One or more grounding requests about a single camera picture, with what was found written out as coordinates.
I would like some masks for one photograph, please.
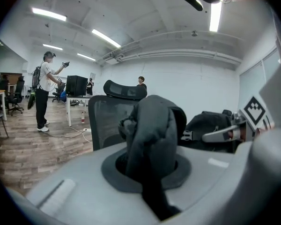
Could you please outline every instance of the white ceiling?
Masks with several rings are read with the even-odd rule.
[[[98,61],[115,47],[93,35],[92,29],[122,45],[118,52],[124,55],[190,48],[242,59],[247,39],[257,36],[270,19],[261,0],[224,4],[219,30],[214,34],[208,31],[210,4],[202,3],[204,11],[198,12],[184,0],[20,0],[13,13],[16,29],[27,43],[51,44],[65,53],[82,53]],[[66,15],[67,21],[34,15],[32,7]],[[184,30],[197,30],[198,36],[179,32]],[[154,36],[168,32],[173,33]]]

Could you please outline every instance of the bottle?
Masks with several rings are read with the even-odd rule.
[[[82,112],[82,115],[81,115],[81,123],[84,123],[84,112]]]

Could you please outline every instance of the fluorescent light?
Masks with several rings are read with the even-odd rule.
[[[49,12],[49,11],[46,11],[46,10],[42,10],[42,9],[39,9],[39,8],[34,8],[34,7],[32,8],[32,12],[35,13],[35,14],[53,17],[53,18],[60,19],[60,20],[63,20],[63,21],[65,21],[67,19],[66,16],[59,15],[57,13]]]
[[[105,36],[104,34],[102,34],[99,31],[97,31],[96,29],[93,29],[92,33],[95,33],[96,35],[98,35],[99,37],[103,38],[104,40],[106,40],[107,42],[111,43],[112,45],[116,46],[117,48],[121,47],[120,44],[116,43],[115,41],[113,41],[109,37]]]
[[[93,60],[93,61],[96,61],[96,59],[90,58],[90,57],[88,57],[88,56],[85,56],[85,55],[82,55],[82,54],[80,54],[80,53],[78,53],[77,55],[79,55],[79,56],[82,56],[82,57],[84,57],[84,58],[88,58],[88,59],[91,59],[91,60]]]
[[[50,47],[50,48],[55,48],[55,49],[58,49],[58,50],[62,50],[62,48],[60,48],[60,47],[54,47],[54,46],[47,45],[47,44],[43,44],[43,46]]]
[[[219,29],[222,2],[211,4],[211,17],[209,31],[217,32]]]

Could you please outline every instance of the black pants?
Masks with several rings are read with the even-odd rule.
[[[41,129],[45,126],[47,120],[45,119],[47,102],[49,92],[37,89],[36,90],[36,106],[37,106],[37,128]]]

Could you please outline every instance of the woman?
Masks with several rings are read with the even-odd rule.
[[[87,94],[93,95],[93,86],[94,86],[93,79],[90,78],[90,79],[89,79],[88,86],[87,86],[87,88],[86,88],[86,93],[87,93]]]

